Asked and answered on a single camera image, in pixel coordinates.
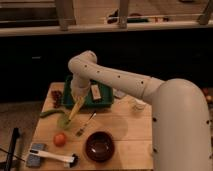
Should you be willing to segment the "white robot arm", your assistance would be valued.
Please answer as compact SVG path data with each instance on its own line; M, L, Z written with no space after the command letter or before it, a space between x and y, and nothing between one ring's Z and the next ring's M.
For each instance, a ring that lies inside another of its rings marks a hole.
M71 58L68 68L76 97L86 95L95 80L152 107L154 171L213 171L209 110L197 85L103 67L92 51Z

